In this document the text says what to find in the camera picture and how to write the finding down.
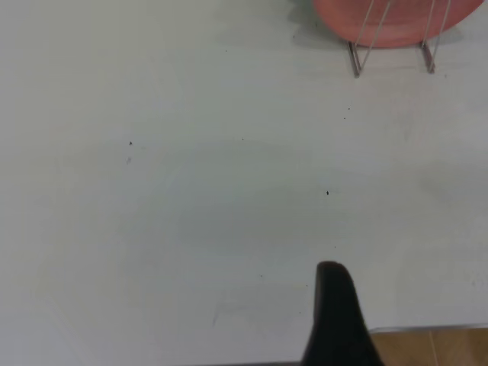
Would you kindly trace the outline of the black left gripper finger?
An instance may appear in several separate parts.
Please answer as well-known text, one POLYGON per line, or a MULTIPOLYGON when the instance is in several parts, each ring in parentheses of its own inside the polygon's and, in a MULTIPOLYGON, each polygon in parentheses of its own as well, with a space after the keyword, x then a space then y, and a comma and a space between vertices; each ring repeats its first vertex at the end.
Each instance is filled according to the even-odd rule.
POLYGON ((382 365, 354 281, 338 262, 316 268, 313 326, 302 365, 382 365))

